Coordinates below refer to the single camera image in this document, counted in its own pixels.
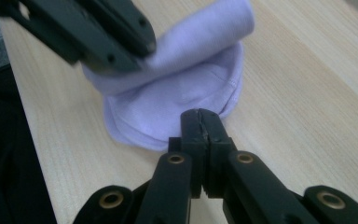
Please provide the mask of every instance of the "light wood surface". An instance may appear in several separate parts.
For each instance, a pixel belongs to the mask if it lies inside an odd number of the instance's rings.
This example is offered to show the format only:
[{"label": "light wood surface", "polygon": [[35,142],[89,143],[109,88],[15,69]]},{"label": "light wood surface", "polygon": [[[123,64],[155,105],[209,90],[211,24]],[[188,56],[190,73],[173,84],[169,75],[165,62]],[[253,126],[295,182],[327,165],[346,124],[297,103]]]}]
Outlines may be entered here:
[{"label": "light wood surface", "polygon": [[[206,0],[136,0],[161,35]],[[257,154],[285,186],[314,185],[358,201],[358,7],[355,1],[252,1],[244,86],[224,120],[240,149]],[[111,140],[102,97],[13,21],[1,21],[48,192],[59,223],[72,223],[97,189],[135,189],[160,153]],[[191,223],[227,223],[220,200],[193,200]]]}]

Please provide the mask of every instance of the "table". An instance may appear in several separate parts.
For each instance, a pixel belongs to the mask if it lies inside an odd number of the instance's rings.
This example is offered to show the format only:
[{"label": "table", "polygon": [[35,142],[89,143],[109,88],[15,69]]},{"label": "table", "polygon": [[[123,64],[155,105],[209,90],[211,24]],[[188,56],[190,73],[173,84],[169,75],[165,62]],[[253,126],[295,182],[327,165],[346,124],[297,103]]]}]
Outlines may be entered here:
[{"label": "table", "polygon": [[[134,0],[161,35],[211,0]],[[294,192],[327,185],[358,201],[358,1],[252,1],[243,40],[244,86],[224,120],[239,149],[257,154]],[[135,189],[161,153],[112,140],[102,97],[13,21],[1,21],[37,155],[59,223],[97,189]],[[221,200],[193,200],[191,223],[226,223]]]}]

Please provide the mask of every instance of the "purple cloth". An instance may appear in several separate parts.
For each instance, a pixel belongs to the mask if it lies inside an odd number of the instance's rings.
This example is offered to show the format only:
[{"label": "purple cloth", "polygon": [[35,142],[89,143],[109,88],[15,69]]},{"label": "purple cloth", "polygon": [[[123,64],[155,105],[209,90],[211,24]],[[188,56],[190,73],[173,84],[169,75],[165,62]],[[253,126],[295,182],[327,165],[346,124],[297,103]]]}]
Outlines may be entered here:
[{"label": "purple cloth", "polygon": [[241,92],[239,40],[254,26],[248,0],[219,0],[159,38],[139,72],[107,76],[83,66],[103,94],[107,131],[119,142],[164,150],[168,137],[180,136],[182,112],[205,108],[225,117]]}]

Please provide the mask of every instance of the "black fabric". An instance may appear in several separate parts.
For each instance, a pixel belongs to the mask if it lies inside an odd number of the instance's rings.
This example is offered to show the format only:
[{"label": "black fabric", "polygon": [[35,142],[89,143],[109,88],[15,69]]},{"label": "black fabric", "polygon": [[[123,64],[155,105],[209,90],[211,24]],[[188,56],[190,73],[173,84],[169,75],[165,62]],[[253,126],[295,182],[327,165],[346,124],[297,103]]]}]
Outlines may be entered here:
[{"label": "black fabric", "polygon": [[9,65],[0,68],[0,223],[57,223]]}]

